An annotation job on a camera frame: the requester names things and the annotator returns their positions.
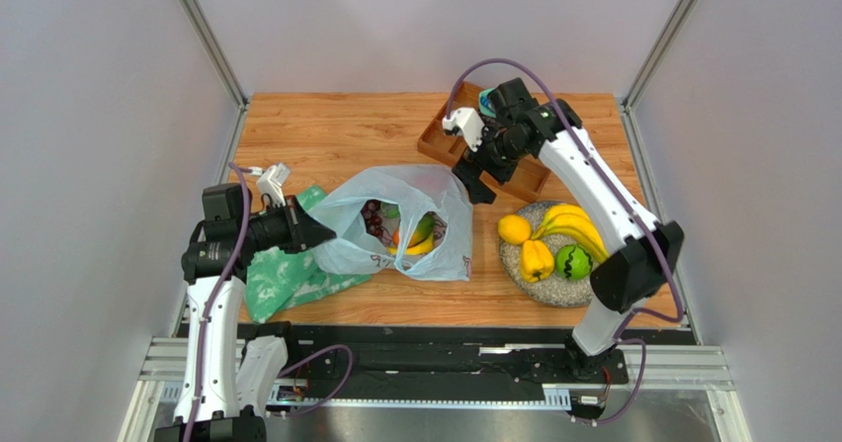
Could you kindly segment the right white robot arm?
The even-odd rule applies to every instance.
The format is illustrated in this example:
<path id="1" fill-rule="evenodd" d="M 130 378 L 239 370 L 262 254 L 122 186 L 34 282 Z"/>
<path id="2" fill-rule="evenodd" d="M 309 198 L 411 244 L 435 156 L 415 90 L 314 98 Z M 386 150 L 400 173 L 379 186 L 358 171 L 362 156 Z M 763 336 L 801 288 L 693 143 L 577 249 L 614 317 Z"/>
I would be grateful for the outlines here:
<path id="1" fill-rule="evenodd" d="M 493 113 L 455 108 L 449 101 L 442 127 L 460 135 L 466 150 L 453 171 L 474 204 L 496 195 L 480 179 L 508 182 L 520 160 L 534 156 L 557 176 L 584 209 L 607 248 L 608 258 L 590 278 L 594 297 L 565 339 L 565 369 L 577 380 L 599 373 L 634 314 L 671 281 L 684 231 L 637 202 L 610 170 L 569 105 L 554 97 L 542 104 L 523 80 L 490 93 Z"/>

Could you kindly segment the translucent printed plastic bag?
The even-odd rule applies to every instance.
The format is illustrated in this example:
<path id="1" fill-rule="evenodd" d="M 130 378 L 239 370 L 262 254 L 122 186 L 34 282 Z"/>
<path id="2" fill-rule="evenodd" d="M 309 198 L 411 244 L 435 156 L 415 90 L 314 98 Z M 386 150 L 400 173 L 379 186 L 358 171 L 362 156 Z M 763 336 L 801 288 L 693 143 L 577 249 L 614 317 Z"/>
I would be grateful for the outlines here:
<path id="1" fill-rule="evenodd" d="M 361 209 L 382 202 L 390 241 L 368 234 Z M 463 184 L 442 165 L 368 168 L 345 182 L 309 213 L 337 237 L 315 248 L 319 268 L 332 274 L 371 275 L 394 269 L 420 281 L 467 281 L 472 272 L 473 206 Z M 435 248 L 406 255 L 411 233 L 425 214 L 435 219 Z"/>

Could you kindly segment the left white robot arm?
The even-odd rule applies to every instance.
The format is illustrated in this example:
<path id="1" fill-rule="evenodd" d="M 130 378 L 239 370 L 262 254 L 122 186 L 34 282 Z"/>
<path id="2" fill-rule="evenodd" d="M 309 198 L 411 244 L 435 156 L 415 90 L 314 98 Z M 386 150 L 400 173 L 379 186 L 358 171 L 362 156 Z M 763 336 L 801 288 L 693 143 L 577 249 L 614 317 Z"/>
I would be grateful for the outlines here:
<path id="1" fill-rule="evenodd" d="M 247 268 L 260 251 L 308 251 L 335 238 L 294 196 L 250 211 L 247 187 L 204 189 L 204 218 L 181 258 L 190 315 L 186 369 L 173 422 L 156 441 L 264 441 L 267 402 L 288 362 L 288 328 L 272 324 L 236 345 Z"/>

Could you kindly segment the yellow fake lemon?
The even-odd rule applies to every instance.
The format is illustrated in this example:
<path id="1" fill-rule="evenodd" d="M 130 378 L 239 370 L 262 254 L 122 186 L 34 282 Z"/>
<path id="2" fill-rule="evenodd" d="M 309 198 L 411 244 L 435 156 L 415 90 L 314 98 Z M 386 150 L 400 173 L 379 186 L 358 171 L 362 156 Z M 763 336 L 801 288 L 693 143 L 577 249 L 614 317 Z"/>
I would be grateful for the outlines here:
<path id="1" fill-rule="evenodd" d="M 497 224 L 499 237 L 511 245 L 522 245 L 532 236 L 531 224 L 519 215 L 506 215 Z"/>

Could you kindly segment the yellow fake bell pepper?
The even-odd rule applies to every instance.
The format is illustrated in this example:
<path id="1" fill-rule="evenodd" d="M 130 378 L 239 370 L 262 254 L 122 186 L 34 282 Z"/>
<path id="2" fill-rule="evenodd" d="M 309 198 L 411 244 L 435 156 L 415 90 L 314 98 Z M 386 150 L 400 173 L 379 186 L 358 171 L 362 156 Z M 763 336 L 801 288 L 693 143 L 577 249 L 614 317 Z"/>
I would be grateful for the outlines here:
<path id="1" fill-rule="evenodd" d="M 549 248 L 539 240 L 527 240 L 521 246 L 520 273 L 527 283 L 548 278 L 555 270 L 555 259 Z"/>

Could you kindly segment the green fake watermelon ball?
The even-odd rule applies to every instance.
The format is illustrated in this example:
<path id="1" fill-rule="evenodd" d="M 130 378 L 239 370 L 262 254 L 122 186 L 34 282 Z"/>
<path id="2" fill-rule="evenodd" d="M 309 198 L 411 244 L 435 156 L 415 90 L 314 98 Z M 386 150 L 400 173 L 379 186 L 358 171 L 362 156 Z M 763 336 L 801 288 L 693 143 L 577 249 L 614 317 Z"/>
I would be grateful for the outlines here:
<path id="1" fill-rule="evenodd" d="M 592 256 L 578 244 L 562 246 L 555 254 L 555 271 L 568 281 L 583 280 L 592 270 Z"/>

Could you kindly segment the single yellow fake banana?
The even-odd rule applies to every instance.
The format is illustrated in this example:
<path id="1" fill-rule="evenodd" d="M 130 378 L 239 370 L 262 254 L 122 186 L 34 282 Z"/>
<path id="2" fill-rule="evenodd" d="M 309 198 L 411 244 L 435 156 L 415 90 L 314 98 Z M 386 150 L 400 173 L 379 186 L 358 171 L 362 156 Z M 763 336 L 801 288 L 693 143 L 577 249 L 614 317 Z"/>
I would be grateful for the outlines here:
<path id="1" fill-rule="evenodd" d="M 435 234 L 433 232 L 426 236 L 413 235 L 408 241 L 405 250 L 406 255 L 420 255 L 431 252 L 435 248 Z"/>

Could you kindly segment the yellow fake banana bunch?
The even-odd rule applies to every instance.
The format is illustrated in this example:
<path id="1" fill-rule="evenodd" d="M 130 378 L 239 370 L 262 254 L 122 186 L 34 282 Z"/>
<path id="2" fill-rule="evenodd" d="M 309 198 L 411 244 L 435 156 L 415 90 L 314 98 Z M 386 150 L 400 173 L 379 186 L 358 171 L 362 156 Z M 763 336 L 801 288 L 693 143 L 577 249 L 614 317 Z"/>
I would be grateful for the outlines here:
<path id="1" fill-rule="evenodd" d="M 598 263 L 605 262 L 609 257 L 595 224 L 578 206 L 558 204 L 550 207 L 533 232 L 531 239 L 541 240 L 554 234 L 563 234 L 573 238 Z"/>

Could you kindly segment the red green fake mango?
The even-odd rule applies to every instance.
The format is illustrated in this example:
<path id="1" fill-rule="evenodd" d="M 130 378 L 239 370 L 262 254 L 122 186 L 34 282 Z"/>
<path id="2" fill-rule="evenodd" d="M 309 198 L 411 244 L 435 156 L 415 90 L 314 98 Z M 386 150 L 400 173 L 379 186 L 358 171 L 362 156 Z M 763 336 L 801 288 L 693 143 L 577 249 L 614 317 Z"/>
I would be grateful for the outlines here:
<path id="1" fill-rule="evenodd" d="M 431 232 L 434 233 L 435 226 L 436 226 L 436 223 L 435 223 L 435 219 L 433 217 L 433 214 L 432 213 L 425 214 L 424 217 L 419 221 L 417 226 L 412 231 L 411 237 L 413 235 L 426 236 L 427 234 L 429 234 Z"/>

